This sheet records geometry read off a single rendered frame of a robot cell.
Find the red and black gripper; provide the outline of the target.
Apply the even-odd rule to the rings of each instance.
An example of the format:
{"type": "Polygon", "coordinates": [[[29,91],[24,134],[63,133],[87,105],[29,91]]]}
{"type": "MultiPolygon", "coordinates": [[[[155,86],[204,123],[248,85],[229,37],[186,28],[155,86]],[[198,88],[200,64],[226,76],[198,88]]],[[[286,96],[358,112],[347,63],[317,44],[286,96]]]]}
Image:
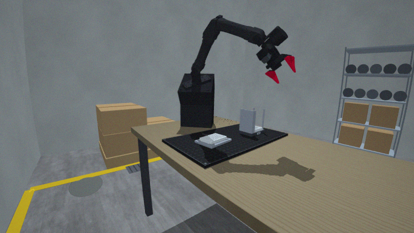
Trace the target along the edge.
{"type": "Polygon", "coordinates": [[[279,84],[278,77],[276,75],[275,70],[282,66],[281,62],[285,60],[293,72],[296,72],[295,69],[295,57],[288,54],[280,54],[277,58],[275,58],[271,63],[266,66],[266,69],[271,68],[272,70],[267,71],[265,74],[272,78],[277,84],[279,84]]]}

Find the white well plate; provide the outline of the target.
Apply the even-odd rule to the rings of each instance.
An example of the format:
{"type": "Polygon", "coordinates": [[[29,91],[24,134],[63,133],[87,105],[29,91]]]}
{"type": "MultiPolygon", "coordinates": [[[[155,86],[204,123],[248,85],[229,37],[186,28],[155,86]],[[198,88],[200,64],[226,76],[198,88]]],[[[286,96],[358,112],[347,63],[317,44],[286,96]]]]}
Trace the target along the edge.
{"type": "Polygon", "coordinates": [[[218,142],[224,141],[225,139],[227,139],[227,136],[217,134],[217,133],[210,134],[210,135],[199,138],[200,141],[207,143],[207,144],[218,143],[218,142]]]}
{"type": "Polygon", "coordinates": [[[254,131],[254,132],[261,131],[261,130],[263,130],[263,128],[262,128],[262,127],[255,126],[255,131],[254,131]]]}

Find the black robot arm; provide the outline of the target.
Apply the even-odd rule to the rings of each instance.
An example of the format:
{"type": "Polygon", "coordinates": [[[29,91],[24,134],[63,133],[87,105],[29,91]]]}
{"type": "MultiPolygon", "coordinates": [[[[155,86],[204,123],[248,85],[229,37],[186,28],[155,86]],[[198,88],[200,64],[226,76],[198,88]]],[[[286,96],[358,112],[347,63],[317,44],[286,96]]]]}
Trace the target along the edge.
{"type": "Polygon", "coordinates": [[[191,67],[192,71],[190,75],[192,80],[182,83],[185,89],[189,89],[211,80],[208,75],[201,76],[200,72],[204,69],[209,51],[220,32],[241,37],[249,43],[258,45],[259,47],[261,46],[262,49],[256,55],[260,61],[264,64],[267,63],[267,65],[280,55],[275,46],[279,46],[288,38],[287,33],[279,26],[277,26],[266,36],[265,32],[260,28],[242,25],[227,20],[223,18],[222,15],[218,15],[209,22],[203,32],[200,50],[191,67]]]}

